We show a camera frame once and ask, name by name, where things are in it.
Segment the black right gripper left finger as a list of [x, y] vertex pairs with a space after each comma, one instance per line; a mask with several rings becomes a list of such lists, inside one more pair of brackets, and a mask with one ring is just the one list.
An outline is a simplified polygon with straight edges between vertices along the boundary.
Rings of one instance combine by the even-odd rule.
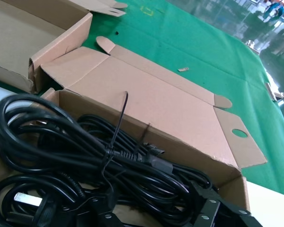
[[116, 202], [105, 198], [92, 198], [76, 216], [77, 227], [124, 227], [113, 213]]

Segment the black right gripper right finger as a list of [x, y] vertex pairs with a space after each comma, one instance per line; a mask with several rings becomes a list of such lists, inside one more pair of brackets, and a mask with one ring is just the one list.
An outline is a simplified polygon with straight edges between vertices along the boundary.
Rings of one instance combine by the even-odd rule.
[[247, 210], [218, 199], [209, 198], [193, 214], [194, 227], [258, 227], [259, 222]]

